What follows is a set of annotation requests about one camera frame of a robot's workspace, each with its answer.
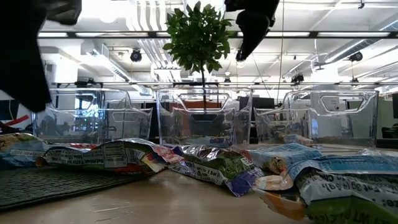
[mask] dark mat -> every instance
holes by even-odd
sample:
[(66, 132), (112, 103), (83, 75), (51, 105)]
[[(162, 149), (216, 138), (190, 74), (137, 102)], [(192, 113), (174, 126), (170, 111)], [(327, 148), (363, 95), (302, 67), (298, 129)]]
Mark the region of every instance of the dark mat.
[(0, 171), (0, 212), (140, 180), (132, 175), (37, 167)]

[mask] wooden table surface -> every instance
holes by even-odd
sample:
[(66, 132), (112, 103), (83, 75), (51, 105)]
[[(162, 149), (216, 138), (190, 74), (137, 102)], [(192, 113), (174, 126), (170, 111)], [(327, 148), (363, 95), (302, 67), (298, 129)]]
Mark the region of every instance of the wooden table surface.
[(214, 184), (166, 170), (148, 180), (82, 197), (0, 213), (0, 223), (209, 224), (296, 222), (267, 208), (253, 192), (240, 198)]

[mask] table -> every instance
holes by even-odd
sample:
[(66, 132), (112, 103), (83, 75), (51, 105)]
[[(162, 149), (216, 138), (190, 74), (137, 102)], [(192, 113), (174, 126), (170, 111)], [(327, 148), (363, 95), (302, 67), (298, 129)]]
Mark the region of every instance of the table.
[(0, 223), (29, 224), (210, 224), (296, 222), (267, 208), (253, 192), (240, 198), (214, 184), (165, 170), (148, 180), (0, 213)]

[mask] plant stem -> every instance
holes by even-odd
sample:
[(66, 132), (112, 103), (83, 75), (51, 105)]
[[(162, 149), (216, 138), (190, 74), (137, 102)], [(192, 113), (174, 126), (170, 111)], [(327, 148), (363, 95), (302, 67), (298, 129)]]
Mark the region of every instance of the plant stem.
[(206, 111), (206, 90), (205, 90), (205, 71), (203, 70), (203, 61), (200, 62), (200, 71), (201, 71), (201, 84), (203, 87), (203, 109)]

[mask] green leaves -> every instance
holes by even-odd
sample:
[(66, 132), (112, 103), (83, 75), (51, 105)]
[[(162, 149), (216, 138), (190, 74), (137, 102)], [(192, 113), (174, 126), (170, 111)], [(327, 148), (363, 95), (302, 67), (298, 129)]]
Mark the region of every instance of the green leaves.
[(228, 38), (234, 33), (227, 28), (231, 20), (222, 19), (210, 4), (200, 9), (198, 1), (194, 8), (187, 6), (188, 16), (180, 9), (167, 15), (167, 33), (172, 41), (163, 49), (186, 70), (202, 72), (206, 65), (209, 72), (218, 71), (221, 64), (217, 60), (230, 53)]

